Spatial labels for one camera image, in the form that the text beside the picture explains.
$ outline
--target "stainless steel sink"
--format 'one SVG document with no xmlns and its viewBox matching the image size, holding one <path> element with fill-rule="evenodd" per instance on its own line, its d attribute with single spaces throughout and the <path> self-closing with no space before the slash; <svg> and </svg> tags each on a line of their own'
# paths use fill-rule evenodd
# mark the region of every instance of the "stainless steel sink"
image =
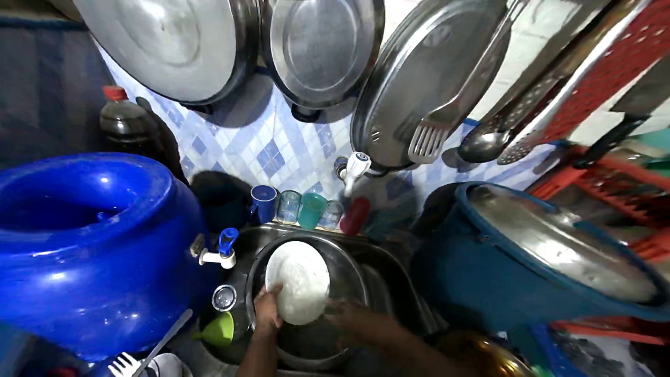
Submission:
<svg viewBox="0 0 670 377">
<path fill-rule="evenodd" d="M 237 264 L 232 270 L 223 270 L 224 284 L 230 284 L 237 290 L 237 303 L 232 311 L 236 319 L 236 336 L 227 348 L 217 348 L 200 341 L 191 340 L 191 335 L 213 320 L 220 313 L 208 307 L 196 324 L 187 333 L 175 338 L 169 348 L 185 361 L 195 376 L 226 376 L 234 375 L 242 361 L 249 341 L 251 330 L 244 331 L 246 324 L 245 283 L 247 274 L 256 255 L 271 241 L 295 231 L 306 231 L 300 227 L 289 227 L 279 224 L 264 224 L 250 227 L 240 232 L 234 250 Z M 403 244 L 387 242 L 381 246 L 373 245 L 365 237 L 348 237 L 339 233 L 313 230 L 322 237 L 327 237 L 340 244 L 361 267 L 370 294 L 371 306 L 380 313 L 388 313 L 414 334 L 424 336 L 437 331 L 440 326 L 432 312 L 421 300 L 407 275 L 407 265 L 411 252 Z M 366 364 L 365 356 L 354 357 L 347 364 Z M 336 370 L 338 374 L 352 366 L 343 366 Z M 305 373 L 290 370 L 280 365 L 281 374 L 313 375 L 327 374 Z"/>
</svg>

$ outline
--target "tiled wall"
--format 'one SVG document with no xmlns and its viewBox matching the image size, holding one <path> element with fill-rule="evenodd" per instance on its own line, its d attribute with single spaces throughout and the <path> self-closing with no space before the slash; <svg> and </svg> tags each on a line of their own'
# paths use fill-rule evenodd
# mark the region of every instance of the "tiled wall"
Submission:
<svg viewBox="0 0 670 377">
<path fill-rule="evenodd" d="M 419 0 L 387 0 L 388 39 Z M 561 0 L 531 0 L 517 20 L 511 45 L 491 89 L 471 117 L 484 115 L 544 47 L 579 5 Z M 200 170 L 221 170 L 250 184 L 271 184 L 283 191 L 312 191 L 337 199 L 343 184 L 333 173 L 337 156 L 349 156 L 350 113 L 354 99 L 324 112 L 318 123 L 301 123 L 290 113 L 282 94 L 272 84 L 264 68 L 259 68 L 239 93 L 217 104 L 213 117 L 204 119 L 177 103 L 148 91 L 121 70 L 103 53 L 115 80 L 131 98 L 146 97 L 177 137 L 182 166 L 187 176 Z M 453 148 L 471 125 L 463 125 L 446 142 L 444 161 L 363 179 L 354 195 L 368 197 L 373 207 L 391 211 L 391 217 L 411 217 L 421 212 L 425 198 L 433 190 L 451 182 L 489 180 L 525 189 L 544 173 L 544 163 L 552 146 L 541 146 L 526 159 L 509 166 L 495 162 L 469 165 L 453 158 Z"/>
</svg>

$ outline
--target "fork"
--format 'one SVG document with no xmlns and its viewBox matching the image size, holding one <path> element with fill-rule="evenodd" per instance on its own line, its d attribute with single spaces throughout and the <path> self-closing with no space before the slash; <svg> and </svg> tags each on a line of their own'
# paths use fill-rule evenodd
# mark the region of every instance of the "fork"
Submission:
<svg viewBox="0 0 670 377">
<path fill-rule="evenodd" d="M 110 372 L 114 377 L 131 377 L 133 373 L 139 368 L 140 362 L 138 362 L 133 356 L 125 352 L 121 352 L 121 355 L 107 366 Z"/>
</svg>

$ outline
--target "plastic bottle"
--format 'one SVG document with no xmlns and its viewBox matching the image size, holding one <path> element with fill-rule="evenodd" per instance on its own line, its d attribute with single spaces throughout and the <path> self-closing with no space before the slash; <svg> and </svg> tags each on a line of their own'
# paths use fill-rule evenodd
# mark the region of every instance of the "plastic bottle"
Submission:
<svg viewBox="0 0 670 377">
<path fill-rule="evenodd" d="M 140 154 L 167 166 L 172 174 L 188 184 L 182 167 L 174 158 L 168 158 L 168 152 L 161 140 L 162 132 L 170 132 L 167 127 L 159 128 L 153 114 L 128 101 L 128 95 L 122 87 L 108 85 L 103 87 L 107 104 L 100 111 L 100 129 L 103 149 L 108 152 Z"/>
<path fill-rule="evenodd" d="M 370 201 L 366 198 L 355 198 L 340 221 L 340 229 L 346 235 L 356 235 L 370 215 Z"/>
</svg>

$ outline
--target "blue water container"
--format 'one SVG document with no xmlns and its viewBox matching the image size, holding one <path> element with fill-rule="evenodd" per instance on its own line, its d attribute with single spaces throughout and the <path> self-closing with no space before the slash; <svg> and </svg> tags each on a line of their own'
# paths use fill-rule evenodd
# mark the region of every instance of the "blue water container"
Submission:
<svg viewBox="0 0 670 377">
<path fill-rule="evenodd" d="M 121 153 L 50 158 L 0 173 L 0 321 L 98 361 L 157 343 L 207 305 L 214 264 L 190 189 Z"/>
<path fill-rule="evenodd" d="M 582 238 L 595 240 L 603 248 L 614 250 L 618 255 L 612 259 L 623 259 L 626 262 L 623 267 L 628 270 L 634 268 L 636 284 L 641 284 L 637 292 L 644 293 L 640 295 L 644 299 L 639 302 L 618 298 L 618 294 L 634 297 L 636 291 L 617 292 L 603 283 L 600 273 L 592 273 L 588 268 L 578 270 L 577 277 L 559 272 L 550 266 L 551 260 L 549 263 L 541 262 L 519 243 L 501 233 L 499 228 L 493 227 L 480 214 L 481 207 L 478 210 L 470 201 L 472 191 L 484 184 L 522 199 L 535 209 L 547 213 L 559 211 L 553 205 L 521 191 L 485 182 L 462 184 L 456 190 L 456 204 L 432 239 L 416 253 L 410 269 L 417 290 L 448 322 L 486 331 L 506 331 L 526 323 L 601 315 L 670 321 L 667 282 L 627 247 L 587 223 L 570 225 L 579 229 L 576 233 L 582 234 Z M 507 203 L 505 208 L 521 206 L 522 201 L 513 201 L 511 207 Z M 502 216 L 498 218 L 501 220 L 498 224 L 503 227 L 505 222 L 510 227 L 518 222 L 518 213 L 514 210 L 499 215 Z M 531 239 L 536 234 L 519 233 Z M 573 234 L 562 233 L 561 229 L 557 234 L 569 236 L 563 239 L 564 244 L 583 241 L 572 238 Z M 558 246 L 552 241 L 536 244 L 540 252 L 551 252 L 549 255 L 556 258 L 565 259 L 571 255 L 568 249 L 565 249 L 565 255 L 556 252 Z M 593 248 L 587 251 L 601 257 L 597 254 L 602 250 Z M 596 290 L 589 284 L 600 284 L 604 286 L 603 290 L 611 292 Z"/>
</svg>

